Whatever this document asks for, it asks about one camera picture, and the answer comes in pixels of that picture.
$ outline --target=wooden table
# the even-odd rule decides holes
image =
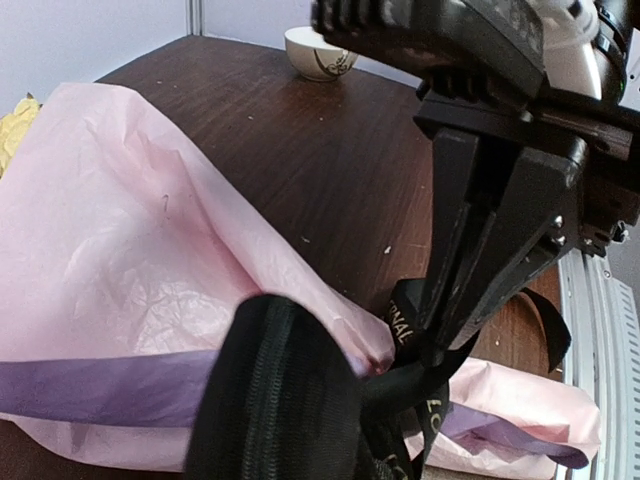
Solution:
[[[424,274],[431,145],[413,125],[419,104],[409,87],[359,71],[312,83],[283,52],[203,37],[173,42],[102,81],[139,91],[175,122],[351,300],[381,313],[398,279]],[[555,271],[534,287],[559,302]],[[523,300],[512,300],[484,329],[474,355],[535,374],[547,370],[540,326]],[[71,462],[6,422],[0,445],[6,480],[176,478]]]

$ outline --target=purple stripe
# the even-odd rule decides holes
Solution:
[[[190,427],[217,351],[0,362],[0,412],[118,427]],[[356,374],[364,364],[347,357]]]
[[[582,468],[589,464],[587,456],[577,448],[539,440],[503,418],[456,403],[451,404],[441,432],[454,441],[473,435],[497,445],[547,455],[569,468]]]

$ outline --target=white bowl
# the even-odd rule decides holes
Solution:
[[[284,34],[289,61],[309,80],[330,82],[347,73],[358,55],[329,45],[311,27],[297,27]]]

